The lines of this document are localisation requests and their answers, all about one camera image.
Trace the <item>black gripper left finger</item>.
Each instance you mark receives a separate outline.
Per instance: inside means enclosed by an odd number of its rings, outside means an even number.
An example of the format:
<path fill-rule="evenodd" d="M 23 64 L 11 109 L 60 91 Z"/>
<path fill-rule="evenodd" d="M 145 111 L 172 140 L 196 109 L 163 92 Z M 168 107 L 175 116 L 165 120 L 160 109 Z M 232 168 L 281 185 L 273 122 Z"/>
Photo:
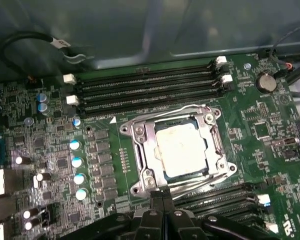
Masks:
<path fill-rule="evenodd" d="M 134 213 L 116 213 L 97 220 L 62 240 L 161 240 L 164 229 L 163 191 L 150 194 L 150 207 Z"/>

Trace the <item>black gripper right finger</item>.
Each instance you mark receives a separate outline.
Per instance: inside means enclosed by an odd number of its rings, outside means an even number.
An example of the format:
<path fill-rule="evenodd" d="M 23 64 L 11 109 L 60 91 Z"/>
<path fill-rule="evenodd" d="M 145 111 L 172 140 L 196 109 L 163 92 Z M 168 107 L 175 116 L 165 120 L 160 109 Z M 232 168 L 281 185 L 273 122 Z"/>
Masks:
<path fill-rule="evenodd" d="M 274 234 L 209 214 L 197 219 L 192 212 L 175 207 L 170 190 L 163 191 L 164 237 L 166 240 L 277 240 Z"/>

